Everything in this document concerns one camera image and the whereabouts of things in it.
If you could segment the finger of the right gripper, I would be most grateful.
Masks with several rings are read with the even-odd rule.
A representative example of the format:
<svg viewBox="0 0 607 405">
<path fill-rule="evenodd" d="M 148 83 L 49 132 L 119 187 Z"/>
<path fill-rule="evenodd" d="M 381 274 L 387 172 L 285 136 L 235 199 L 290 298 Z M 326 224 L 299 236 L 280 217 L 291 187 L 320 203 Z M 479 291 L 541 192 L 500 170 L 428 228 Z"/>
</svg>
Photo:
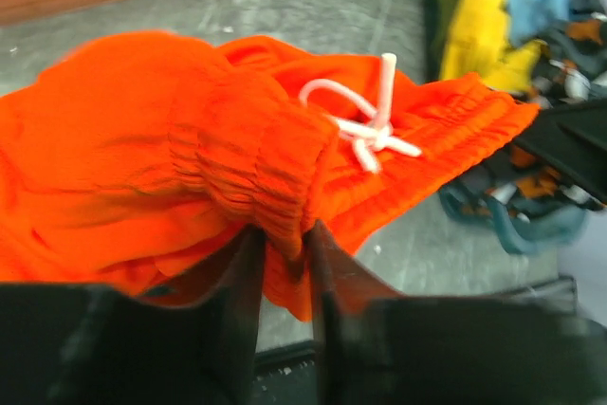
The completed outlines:
<svg viewBox="0 0 607 405">
<path fill-rule="evenodd" d="M 544 109 L 514 144 L 606 202 L 606 100 Z"/>
</svg>

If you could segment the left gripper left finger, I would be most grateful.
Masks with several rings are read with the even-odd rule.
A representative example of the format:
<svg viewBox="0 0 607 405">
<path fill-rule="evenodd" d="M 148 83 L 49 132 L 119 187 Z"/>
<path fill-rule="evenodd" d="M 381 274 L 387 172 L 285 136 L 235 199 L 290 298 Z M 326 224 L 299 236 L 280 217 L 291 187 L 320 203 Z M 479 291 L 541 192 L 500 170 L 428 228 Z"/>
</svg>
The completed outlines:
<svg viewBox="0 0 607 405">
<path fill-rule="evenodd" d="M 266 237 L 246 227 L 186 272 L 141 297 L 175 315 L 194 316 L 192 360 L 203 404 L 246 404 L 253 377 Z"/>
</svg>

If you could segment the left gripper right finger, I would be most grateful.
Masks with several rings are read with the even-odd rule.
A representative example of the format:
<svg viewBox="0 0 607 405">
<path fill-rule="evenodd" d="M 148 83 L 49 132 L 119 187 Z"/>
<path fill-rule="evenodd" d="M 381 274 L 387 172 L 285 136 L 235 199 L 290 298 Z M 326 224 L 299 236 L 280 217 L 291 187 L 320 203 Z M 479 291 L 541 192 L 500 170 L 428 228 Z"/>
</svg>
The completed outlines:
<svg viewBox="0 0 607 405">
<path fill-rule="evenodd" d="M 383 312 L 401 294 L 338 244 L 318 220 L 305 235 L 321 404 L 374 404 L 392 370 Z"/>
</svg>

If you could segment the orange shorts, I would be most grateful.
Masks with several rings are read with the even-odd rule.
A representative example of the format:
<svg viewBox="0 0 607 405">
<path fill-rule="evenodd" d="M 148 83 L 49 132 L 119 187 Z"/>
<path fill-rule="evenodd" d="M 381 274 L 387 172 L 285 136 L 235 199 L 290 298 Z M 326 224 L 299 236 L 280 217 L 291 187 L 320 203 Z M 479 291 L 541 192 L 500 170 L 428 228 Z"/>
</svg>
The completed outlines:
<svg viewBox="0 0 607 405">
<path fill-rule="evenodd" d="M 137 296 L 253 225 L 266 297 L 307 322 L 316 222 L 355 253 L 538 113 L 472 73 L 413 83 L 391 54 L 96 39 L 1 100 L 1 278 Z"/>
</svg>

